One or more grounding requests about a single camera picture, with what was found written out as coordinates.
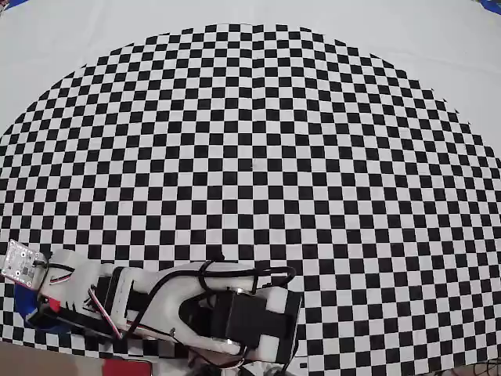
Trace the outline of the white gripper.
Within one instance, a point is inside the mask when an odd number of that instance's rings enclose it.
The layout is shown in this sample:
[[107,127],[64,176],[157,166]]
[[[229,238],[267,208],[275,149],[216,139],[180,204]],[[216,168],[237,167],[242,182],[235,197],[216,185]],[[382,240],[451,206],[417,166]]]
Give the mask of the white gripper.
[[83,306],[89,297],[89,288],[97,285],[101,270],[98,260],[76,251],[55,251],[47,262],[38,265],[41,277],[38,304],[45,305],[52,299],[61,306]]

